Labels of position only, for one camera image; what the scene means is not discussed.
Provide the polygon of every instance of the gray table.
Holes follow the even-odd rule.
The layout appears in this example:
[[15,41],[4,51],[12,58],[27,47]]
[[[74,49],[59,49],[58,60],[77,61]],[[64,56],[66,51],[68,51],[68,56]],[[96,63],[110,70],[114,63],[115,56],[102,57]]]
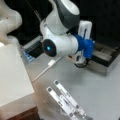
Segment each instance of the gray table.
[[[47,67],[50,60],[51,58],[43,54],[27,66],[31,80]],[[34,97],[42,118],[45,120],[69,120],[66,116],[61,115],[59,106],[46,92],[46,88],[51,86],[59,94],[53,84],[56,79],[94,120],[119,119],[120,64],[111,74],[104,77],[87,69],[78,69],[63,58],[34,83]]]

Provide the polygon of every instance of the dark background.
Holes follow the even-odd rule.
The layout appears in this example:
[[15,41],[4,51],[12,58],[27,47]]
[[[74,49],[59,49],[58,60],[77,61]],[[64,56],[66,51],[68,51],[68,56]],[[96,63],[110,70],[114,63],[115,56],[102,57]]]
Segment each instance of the dark background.
[[[11,33],[22,45],[38,36],[39,21],[26,0],[5,0],[8,6],[20,12],[23,25]],[[120,0],[71,0],[79,8],[81,19],[91,20],[93,29],[91,37],[108,46],[120,46]],[[44,19],[52,10],[48,0],[29,0]]]

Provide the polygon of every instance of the white panel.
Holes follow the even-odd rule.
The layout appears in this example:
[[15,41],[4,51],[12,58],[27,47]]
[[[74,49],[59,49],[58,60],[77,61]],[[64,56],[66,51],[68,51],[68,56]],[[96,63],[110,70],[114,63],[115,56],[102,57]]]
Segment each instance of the white panel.
[[0,48],[0,107],[34,92],[14,45]]

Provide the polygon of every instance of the black cable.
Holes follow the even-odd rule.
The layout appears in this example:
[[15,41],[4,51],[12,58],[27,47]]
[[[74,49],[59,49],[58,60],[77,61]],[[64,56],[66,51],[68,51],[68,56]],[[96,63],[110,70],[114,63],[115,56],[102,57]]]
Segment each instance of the black cable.
[[30,9],[34,12],[34,14],[36,15],[36,17],[39,19],[39,21],[41,22],[42,17],[38,13],[38,11],[31,5],[31,3],[29,2],[29,0],[25,0],[25,1],[28,4],[28,6],[30,7]]
[[76,66],[77,68],[85,68],[85,67],[87,67],[87,65],[89,64],[89,61],[90,61],[90,59],[87,58],[85,64],[75,64],[75,66]]

